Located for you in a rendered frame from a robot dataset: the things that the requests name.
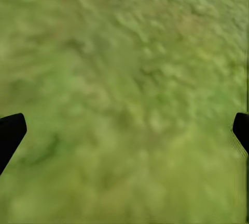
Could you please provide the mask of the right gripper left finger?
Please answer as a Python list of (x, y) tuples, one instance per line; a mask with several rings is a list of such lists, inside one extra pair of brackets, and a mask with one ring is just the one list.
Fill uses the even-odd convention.
[(0, 175), (27, 132), (23, 113), (0, 118)]

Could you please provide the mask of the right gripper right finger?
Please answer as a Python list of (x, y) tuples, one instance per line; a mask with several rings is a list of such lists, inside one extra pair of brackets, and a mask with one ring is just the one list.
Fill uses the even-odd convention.
[(249, 115), (237, 113), (232, 130), (249, 154)]

